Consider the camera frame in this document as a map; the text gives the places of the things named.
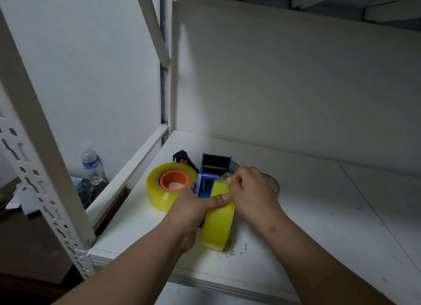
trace blue bottle label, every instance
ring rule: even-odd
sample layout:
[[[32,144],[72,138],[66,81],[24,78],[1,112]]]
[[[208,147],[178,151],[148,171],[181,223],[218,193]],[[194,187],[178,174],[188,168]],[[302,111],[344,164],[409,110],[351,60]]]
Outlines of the blue bottle label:
[[[82,163],[85,170],[92,170],[98,166],[98,159],[89,163],[85,163],[85,162],[82,162]]]

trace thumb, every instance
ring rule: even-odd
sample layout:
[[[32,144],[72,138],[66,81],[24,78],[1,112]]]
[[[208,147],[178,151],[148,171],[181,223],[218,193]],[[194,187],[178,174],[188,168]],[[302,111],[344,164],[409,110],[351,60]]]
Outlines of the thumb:
[[[242,190],[241,185],[239,185],[239,182],[232,176],[227,179],[227,184],[229,187],[229,191],[232,193],[233,196],[236,196]]]
[[[218,194],[215,196],[201,199],[207,212],[219,207],[226,206],[230,200],[231,195],[229,193]]]

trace forearm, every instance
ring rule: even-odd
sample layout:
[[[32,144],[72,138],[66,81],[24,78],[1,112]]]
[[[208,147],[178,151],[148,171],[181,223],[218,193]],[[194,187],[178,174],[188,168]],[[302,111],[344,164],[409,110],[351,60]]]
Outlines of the forearm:
[[[303,304],[393,304],[289,219],[272,211],[256,229],[285,269]]]
[[[182,254],[179,245],[161,223],[56,304],[154,304]]]

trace hand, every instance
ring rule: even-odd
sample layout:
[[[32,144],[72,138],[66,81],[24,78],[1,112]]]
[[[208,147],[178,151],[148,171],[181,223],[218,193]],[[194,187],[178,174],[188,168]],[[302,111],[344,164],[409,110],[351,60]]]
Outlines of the hand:
[[[269,216],[284,216],[270,183],[254,166],[241,166],[227,179],[235,210],[255,228]]]
[[[196,240],[196,229],[208,211],[223,207],[231,200],[229,193],[208,198],[199,198],[194,193],[196,182],[190,182],[175,199],[162,223],[180,236],[182,252],[192,248]]]

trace left arm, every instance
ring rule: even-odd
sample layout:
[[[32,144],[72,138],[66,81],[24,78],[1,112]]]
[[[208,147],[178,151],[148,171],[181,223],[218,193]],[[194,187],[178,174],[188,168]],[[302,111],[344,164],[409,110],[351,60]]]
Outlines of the left arm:
[[[154,304],[180,256],[194,245],[206,212],[230,200],[229,194],[198,198],[194,186],[186,185],[157,227],[55,304]]]

